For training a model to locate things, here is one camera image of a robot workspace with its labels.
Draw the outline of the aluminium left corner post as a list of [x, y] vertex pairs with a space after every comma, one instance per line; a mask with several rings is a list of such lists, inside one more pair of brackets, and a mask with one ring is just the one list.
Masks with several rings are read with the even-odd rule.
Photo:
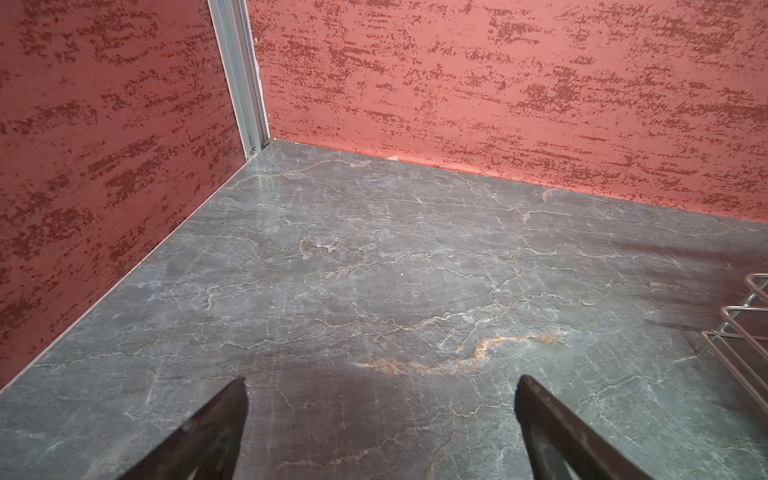
[[271, 141], [255, 40], [245, 0], [208, 0], [246, 161]]

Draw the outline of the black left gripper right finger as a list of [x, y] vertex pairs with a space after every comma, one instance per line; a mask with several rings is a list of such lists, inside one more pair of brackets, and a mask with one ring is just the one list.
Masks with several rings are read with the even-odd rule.
[[650, 477], [530, 375], [518, 381], [514, 412], [535, 479]]

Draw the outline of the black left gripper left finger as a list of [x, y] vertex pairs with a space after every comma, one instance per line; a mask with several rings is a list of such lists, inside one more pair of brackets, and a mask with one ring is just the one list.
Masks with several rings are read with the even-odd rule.
[[245, 379], [238, 377], [121, 477], [231, 479], [248, 410]]

